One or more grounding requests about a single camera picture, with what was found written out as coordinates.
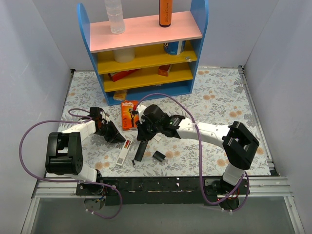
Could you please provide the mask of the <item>black remote control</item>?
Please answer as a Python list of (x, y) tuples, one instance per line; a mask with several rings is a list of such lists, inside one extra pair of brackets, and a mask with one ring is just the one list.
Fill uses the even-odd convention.
[(134, 158), (135, 161), (139, 161), (139, 162), (142, 161), (147, 145), (148, 145), (147, 141), (140, 142), (135, 158)]

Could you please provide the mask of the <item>black battery cover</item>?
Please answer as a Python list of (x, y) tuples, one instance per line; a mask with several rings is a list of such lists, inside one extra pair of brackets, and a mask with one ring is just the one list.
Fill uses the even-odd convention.
[(166, 156), (164, 154), (162, 154), (161, 152), (159, 152), (159, 151), (155, 151), (155, 153), (153, 154), (153, 158), (156, 159), (159, 162), (163, 162), (165, 157)]

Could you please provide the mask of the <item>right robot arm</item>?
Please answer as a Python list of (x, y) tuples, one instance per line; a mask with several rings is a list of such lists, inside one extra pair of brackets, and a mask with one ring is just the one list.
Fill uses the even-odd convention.
[(156, 134), (179, 139), (201, 139), (203, 142), (222, 148), (229, 165), (222, 176), (220, 187), (227, 194), (238, 188), (243, 172), (249, 170), (259, 147), (259, 141), (238, 121), (231, 125), (195, 124), (191, 119), (180, 115), (169, 116), (157, 105), (138, 105), (133, 111), (138, 116), (136, 122), (138, 141), (149, 141)]

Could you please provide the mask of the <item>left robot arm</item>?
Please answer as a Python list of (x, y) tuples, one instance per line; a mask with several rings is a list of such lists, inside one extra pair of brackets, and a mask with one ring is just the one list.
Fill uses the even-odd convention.
[(84, 163), (82, 153), (82, 142), (93, 134), (103, 137), (107, 143), (126, 141), (102, 108), (91, 107), (89, 115), (78, 124), (49, 134), (45, 169), (50, 174), (88, 181), (88, 191), (98, 195), (103, 191), (104, 184), (98, 179), (99, 171)]

